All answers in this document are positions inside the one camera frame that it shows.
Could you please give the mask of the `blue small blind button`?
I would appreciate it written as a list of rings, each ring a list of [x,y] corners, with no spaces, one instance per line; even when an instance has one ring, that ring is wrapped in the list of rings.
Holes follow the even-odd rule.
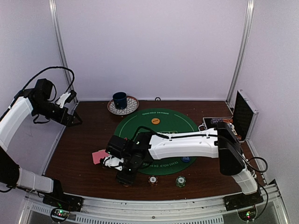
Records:
[[[184,163],[188,163],[188,162],[191,161],[191,158],[190,157],[182,157],[181,161],[184,162]]]

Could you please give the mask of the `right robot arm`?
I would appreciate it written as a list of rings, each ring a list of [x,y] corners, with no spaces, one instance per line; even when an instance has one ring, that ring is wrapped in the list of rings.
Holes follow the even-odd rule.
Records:
[[[218,158],[220,173],[231,176],[242,190],[240,203],[251,205],[257,199],[256,173],[261,170],[250,165],[237,136],[228,123],[189,133],[160,133],[146,126],[137,128],[131,139],[113,135],[100,160],[101,165],[118,170],[117,181],[131,186],[138,170],[154,161],[175,157]]]

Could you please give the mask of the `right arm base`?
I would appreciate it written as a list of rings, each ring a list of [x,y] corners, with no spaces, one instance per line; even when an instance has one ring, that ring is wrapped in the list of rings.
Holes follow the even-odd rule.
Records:
[[[243,193],[225,196],[223,198],[226,211],[236,210],[242,221],[253,221],[257,216],[256,205],[263,202],[259,193],[245,195]]]

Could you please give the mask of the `orange big blind button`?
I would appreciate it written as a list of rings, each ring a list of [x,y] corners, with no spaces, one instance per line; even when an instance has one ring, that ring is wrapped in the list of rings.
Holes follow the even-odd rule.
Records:
[[[154,124],[154,125],[158,125],[160,123],[160,119],[159,118],[153,118],[151,120],[151,123]]]

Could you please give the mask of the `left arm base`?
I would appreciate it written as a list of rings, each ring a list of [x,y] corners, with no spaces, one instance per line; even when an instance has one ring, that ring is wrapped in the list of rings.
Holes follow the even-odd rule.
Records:
[[[83,198],[79,196],[64,195],[63,199],[57,199],[53,196],[42,196],[43,203],[52,206],[50,218],[55,223],[66,221],[71,212],[80,212],[83,205]]]

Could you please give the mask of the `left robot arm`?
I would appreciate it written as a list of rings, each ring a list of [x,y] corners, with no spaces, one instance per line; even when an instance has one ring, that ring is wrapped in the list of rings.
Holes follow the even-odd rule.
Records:
[[[7,154],[8,147],[20,125],[31,115],[38,118],[43,115],[63,126],[71,127],[82,124],[76,112],[68,113],[66,103],[76,97],[74,90],[67,90],[57,101],[51,102],[50,96],[54,84],[47,79],[39,79],[34,88],[21,90],[11,106],[0,118],[0,182],[5,184],[7,192],[14,188],[43,193],[57,207],[67,203],[61,182],[22,169]]]

